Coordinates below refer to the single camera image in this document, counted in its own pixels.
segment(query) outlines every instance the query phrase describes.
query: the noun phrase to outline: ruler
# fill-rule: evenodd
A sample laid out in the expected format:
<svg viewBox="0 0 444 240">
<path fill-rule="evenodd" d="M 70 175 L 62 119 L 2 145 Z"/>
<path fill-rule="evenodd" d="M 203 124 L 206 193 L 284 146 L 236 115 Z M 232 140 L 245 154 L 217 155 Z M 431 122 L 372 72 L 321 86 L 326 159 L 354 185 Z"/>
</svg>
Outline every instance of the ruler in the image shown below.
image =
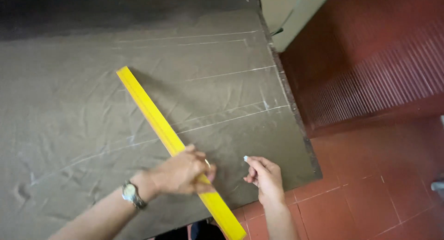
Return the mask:
<svg viewBox="0 0 444 240">
<path fill-rule="evenodd" d="M 156 132 L 159 139 L 167 148 L 170 155 L 174 157 L 179 152 L 183 151 L 185 149 L 184 144 L 139 82 L 137 82 L 128 67 L 123 67 L 117 71 L 117 75 L 129 91 L 131 97 L 134 99 L 147 121 L 150 123 L 151 127 Z M 210 183 L 204 174 L 201 174 L 197 179 L 200 182 Z M 199 197 L 228 239 L 241 240 L 247 235 L 244 228 L 222 200 L 219 193 L 202 193 L 199 194 Z"/>
</svg>

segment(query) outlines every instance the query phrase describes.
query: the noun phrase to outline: wristwatch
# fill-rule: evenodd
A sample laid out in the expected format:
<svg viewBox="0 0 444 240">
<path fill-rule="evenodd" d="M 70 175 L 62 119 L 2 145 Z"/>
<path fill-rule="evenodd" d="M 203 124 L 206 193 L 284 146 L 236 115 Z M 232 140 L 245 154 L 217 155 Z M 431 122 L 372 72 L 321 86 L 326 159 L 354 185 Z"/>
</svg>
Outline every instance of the wristwatch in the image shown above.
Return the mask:
<svg viewBox="0 0 444 240">
<path fill-rule="evenodd" d="M 147 203 L 140 198 L 139 193 L 137 192 L 137 186 L 129 180 L 127 180 L 122 186 L 122 197 L 133 203 L 133 205 L 139 210 L 147 206 Z"/>
</svg>

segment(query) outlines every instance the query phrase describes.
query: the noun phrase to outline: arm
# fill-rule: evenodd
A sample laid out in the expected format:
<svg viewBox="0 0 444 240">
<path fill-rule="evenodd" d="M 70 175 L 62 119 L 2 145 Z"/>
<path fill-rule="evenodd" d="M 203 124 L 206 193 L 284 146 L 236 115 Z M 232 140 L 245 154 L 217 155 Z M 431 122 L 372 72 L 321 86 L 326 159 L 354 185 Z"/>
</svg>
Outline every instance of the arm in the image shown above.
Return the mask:
<svg viewBox="0 0 444 240">
<path fill-rule="evenodd" d="M 131 178 L 131 182 L 138 187 L 141 199 L 149 202 L 164 193 L 214 192 L 212 185 L 198 183 L 196 177 L 206 173 L 208 179 L 212 181 L 215 172 L 215 166 L 208 166 L 205 162 L 205 154 L 196 151 L 191 145 L 154 170 L 138 172 Z M 137 215 L 137 212 L 131 202 L 122 198 L 122 189 L 118 188 L 66 224 L 49 239 L 112 239 Z"/>
<path fill-rule="evenodd" d="M 290 210 L 285 203 L 280 167 L 263 157 L 247 157 L 249 173 L 244 180 L 259 187 L 270 240 L 298 240 Z"/>
</svg>

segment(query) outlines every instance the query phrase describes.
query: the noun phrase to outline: watch face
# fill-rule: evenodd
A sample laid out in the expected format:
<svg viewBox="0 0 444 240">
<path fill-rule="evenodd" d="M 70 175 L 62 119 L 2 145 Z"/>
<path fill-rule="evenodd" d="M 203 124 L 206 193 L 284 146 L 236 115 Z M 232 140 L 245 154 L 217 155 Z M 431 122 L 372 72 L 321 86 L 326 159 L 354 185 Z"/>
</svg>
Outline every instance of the watch face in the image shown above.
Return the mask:
<svg viewBox="0 0 444 240">
<path fill-rule="evenodd" d="M 136 194 L 136 187 L 132 184 L 127 184 L 125 189 L 123 189 L 123 195 L 126 197 L 131 197 Z"/>
</svg>

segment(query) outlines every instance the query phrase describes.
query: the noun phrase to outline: ventilation grille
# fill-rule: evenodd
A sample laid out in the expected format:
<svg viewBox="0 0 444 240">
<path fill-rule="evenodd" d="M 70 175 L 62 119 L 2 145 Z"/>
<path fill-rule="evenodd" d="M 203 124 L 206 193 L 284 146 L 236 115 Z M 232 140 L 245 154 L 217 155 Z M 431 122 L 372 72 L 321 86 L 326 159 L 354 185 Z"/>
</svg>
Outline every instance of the ventilation grille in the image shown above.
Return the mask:
<svg viewBox="0 0 444 240">
<path fill-rule="evenodd" d="M 444 26 L 438 20 L 301 94 L 312 129 L 444 92 Z"/>
</svg>

